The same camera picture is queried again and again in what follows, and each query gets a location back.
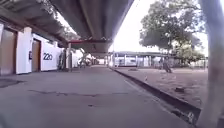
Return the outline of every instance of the curb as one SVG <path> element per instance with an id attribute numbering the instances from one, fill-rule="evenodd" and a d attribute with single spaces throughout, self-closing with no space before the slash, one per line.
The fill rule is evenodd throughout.
<path id="1" fill-rule="evenodd" d="M 167 102 L 168 104 L 170 104 L 171 106 L 175 107 L 176 109 L 180 110 L 182 113 L 189 115 L 189 113 L 193 113 L 194 114 L 194 118 L 197 120 L 201 109 L 197 108 L 181 99 L 178 99 L 176 97 L 171 96 L 170 94 L 167 94 L 166 92 L 163 92 L 155 87 L 150 86 L 149 84 L 146 84 L 145 82 L 142 82 L 141 80 L 127 75 L 125 73 L 122 73 L 116 69 L 111 69 L 115 72 L 117 72 L 118 74 L 132 80 L 133 82 L 135 82 L 137 85 L 141 86 L 142 88 L 144 88 L 145 90 L 147 90 L 148 92 L 152 93 L 154 96 L 158 97 L 159 99 L 162 99 L 163 101 Z"/>

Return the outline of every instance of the tree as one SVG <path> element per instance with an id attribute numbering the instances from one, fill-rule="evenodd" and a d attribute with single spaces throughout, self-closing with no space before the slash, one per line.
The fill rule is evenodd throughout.
<path id="1" fill-rule="evenodd" d="M 204 17 L 194 0 L 160 0 L 150 6 L 142 25 L 140 44 L 170 50 L 172 41 L 194 45 L 193 33 L 204 32 Z"/>
<path id="2" fill-rule="evenodd" d="M 173 50 L 173 54 L 181 60 L 182 64 L 190 64 L 190 62 L 196 62 L 205 57 L 202 53 L 195 51 L 190 46 L 176 47 Z"/>

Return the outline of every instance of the street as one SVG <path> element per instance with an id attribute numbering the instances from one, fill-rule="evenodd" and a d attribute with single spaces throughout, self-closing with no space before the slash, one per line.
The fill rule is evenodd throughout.
<path id="1" fill-rule="evenodd" d="M 187 128 L 188 124 L 102 66 L 6 76 L 3 128 Z"/>

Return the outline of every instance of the sign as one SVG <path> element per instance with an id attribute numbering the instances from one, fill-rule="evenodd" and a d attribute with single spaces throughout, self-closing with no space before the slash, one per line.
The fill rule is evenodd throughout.
<path id="1" fill-rule="evenodd" d="M 29 51 L 29 60 L 32 60 L 32 51 Z"/>
<path id="2" fill-rule="evenodd" d="M 53 56 L 50 53 L 44 53 L 44 60 L 52 60 Z"/>

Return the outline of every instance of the door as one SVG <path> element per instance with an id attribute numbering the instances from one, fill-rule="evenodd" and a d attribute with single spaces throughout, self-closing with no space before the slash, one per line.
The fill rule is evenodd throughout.
<path id="1" fill-rule="evenodd" d="M 33 40 L 32 44 L 32 72 L 40 71 L 40 41 Z"/>
<path id="2" fill-rule="evenodd" d="M 8 29 L 3 30 L 0 43 L 1 75 L 13 74 L 16 71 L 16 39 L 16 32 Z"/>

